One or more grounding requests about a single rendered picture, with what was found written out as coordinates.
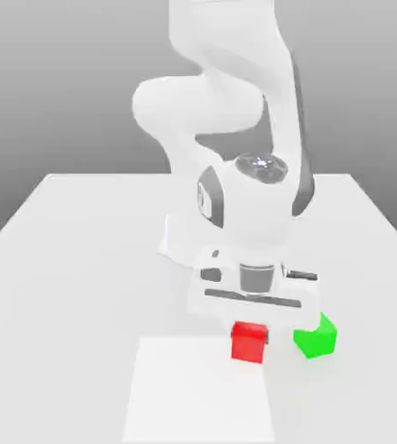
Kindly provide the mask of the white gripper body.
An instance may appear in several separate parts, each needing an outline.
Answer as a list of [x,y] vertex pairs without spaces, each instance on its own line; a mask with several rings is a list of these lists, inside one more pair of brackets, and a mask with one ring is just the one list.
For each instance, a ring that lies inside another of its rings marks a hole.
[[306,279],[284,279],[272,294],[257,297],[208,288],[195,281],[187,293],[187,307],[191,313],[215,317],[225,326],[245,322],[316,327],[321,317],[319,283]]

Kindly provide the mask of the small red cube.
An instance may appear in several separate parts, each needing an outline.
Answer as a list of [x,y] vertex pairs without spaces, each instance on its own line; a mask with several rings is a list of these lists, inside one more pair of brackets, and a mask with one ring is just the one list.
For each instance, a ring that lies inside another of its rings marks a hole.
[[231,358],[262,363],[269,340],[268,327],[257,323],[235,322],[231,330]]

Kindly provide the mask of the small green cube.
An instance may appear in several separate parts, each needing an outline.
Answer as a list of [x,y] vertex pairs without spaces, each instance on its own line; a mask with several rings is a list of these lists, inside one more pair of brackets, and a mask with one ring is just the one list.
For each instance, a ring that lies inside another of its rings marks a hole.
[[315,330],[293,332],[295,345],[307,359],[332,354],[335,351],[336,338],[337,328],[324,313],[321,313],[319,326]]

